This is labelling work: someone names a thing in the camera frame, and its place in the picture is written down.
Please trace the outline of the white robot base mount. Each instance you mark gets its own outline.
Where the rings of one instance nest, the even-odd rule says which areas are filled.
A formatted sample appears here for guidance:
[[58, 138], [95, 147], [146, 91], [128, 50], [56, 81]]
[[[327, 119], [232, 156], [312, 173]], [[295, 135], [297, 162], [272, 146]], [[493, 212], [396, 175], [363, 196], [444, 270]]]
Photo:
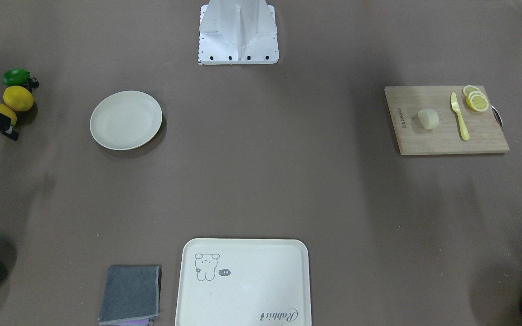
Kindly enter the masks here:
[[210, 0], [199, 12], [198, 64], [278, 63], [276, 11], [265, 0]]

